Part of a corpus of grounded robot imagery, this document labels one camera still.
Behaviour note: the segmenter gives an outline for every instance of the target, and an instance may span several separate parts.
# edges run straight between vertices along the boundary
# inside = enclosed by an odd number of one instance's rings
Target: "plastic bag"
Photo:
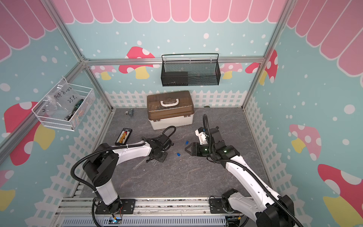
[[[51,94],[59,107],[66,110],[69,114],[73,111],[74,106],[83,98],[75,91],[66,81],[61,80]]]

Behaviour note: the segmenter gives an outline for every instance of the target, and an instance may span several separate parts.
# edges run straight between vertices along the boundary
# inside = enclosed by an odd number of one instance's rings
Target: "white polka dot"
[[[311,137],[310,136],[305,136],[305,142],[310,143],[311,142]]]
[[[310,154],[310,157],[313,161],[316,161],[317,160],[317,156],[313,153]]]
[[[10,133],[3,133],[3,134],[1,134],[1,136],[4,137],[4,138],[8,137],[8,135],[10,135]]]
[[[10,91],[10,86],[8,84],[2,83],[2,84],[0,84],[0,89],[5,92],[8,92],[8,91]]]
[[[352,104],[346,105],[344,107],[344,112],[346,114],[352,114],[352,113],[354,113],[354,111],[355,111],[355,107]]]
[[[360,182],[362,181],[362,179],[360,179],[358,177],[355,177],[353,175],[350,175],[349,173],[346,173],[346,172],[343,172],[343,171],[341,171],[340,173],[341,173],[343,179],[346,182],[350,183],[351,185],[359,185]]]
[[[29,110],[30,108],[32,108],[32,102],[21,102],[19,103],[19,105],[24,110]]]
[[[33,149],[33,142],[34,141],[30,141],[30,142],[27,142],[24,146],[24,151],[25,153],[27,154],[31,154],[32,153],[32,149]]]
[[[347,140],[347,139],[343,139],[343,144],[344,144],[344,145],[349,145],[349,140]]]
[[[340,188],[337,183],[334,181],[328,179],[324,181],[331,189],[333,189],[334,192],[336,192],[338,195],[340,195]]]

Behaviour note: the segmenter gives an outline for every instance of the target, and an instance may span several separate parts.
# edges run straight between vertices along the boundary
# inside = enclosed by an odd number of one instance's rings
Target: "black mesh basket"
[[[165,54],[161,82],[163,86],[219,85],[219,54]]]

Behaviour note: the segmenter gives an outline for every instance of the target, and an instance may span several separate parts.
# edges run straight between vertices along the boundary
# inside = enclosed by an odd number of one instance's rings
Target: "marble-pattern floor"
[[[139,142],[141,137],[156,137],[163,131],[152,129],[147,109],[135,108],[133,117],[124,114],[127,110],[116,109],[103,142],[113,146],[125,127],[133,130],[128,144]],[[155,160],[152,160],[133,170],[143,159],[140,157],[116,166],[112,182],[120,197],[220,196],[231,188],[249,196],[241,183],[222,165],[211,163],[203,157],[192,157],[184,151],[186,141],[199,141],[194,131],[203,127],[205,113],[209,126],[219,126],[226,145],[233,145],[251,169],[269,185],[242,109],[195,108],[193,124],[177,127],[171,136],[175,145],[167,151],[168,156],[163,163],[153,165]],[[85,186],[80,197],[93,198],[94,194]]]

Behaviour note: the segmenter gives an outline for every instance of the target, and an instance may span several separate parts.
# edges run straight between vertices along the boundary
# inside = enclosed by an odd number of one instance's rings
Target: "black bracket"
[[[135,208],[135,199],[121,199],[123,207],[121,209],[121,214],[133,214]],[[108,212],[105,203],[98,203],[96,207],[95,214],[110,214]]]
[[[226,212],[223,208],[222,199],[209,199],[209,209],[211,214],[239,214],[239,211],[233,211],[232,213]]]

